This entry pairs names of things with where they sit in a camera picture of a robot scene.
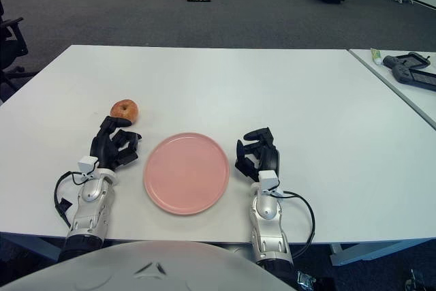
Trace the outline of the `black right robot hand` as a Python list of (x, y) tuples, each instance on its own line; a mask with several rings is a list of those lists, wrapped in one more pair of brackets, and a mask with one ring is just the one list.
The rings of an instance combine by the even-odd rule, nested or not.
[(268, 127), (248, 132), (243, 136), (245, 141), (236, 143), (235, 167), (246, 177), (259, 181), (259, 173), (264, 170), (274, 170), (279, 175), (279, 151), (273, 144), (274, 138)]

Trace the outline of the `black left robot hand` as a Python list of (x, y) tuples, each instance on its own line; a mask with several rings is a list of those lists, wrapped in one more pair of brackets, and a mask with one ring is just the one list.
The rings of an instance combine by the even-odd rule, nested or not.
[(98, 159), (99, 168), (115, 171), (138, 158), (136, 151), (141, 135), (122, 129), (131, 125), (130, 120), (123, 118), (107, 116), (103, 120), (90, 150), (90, 156)]

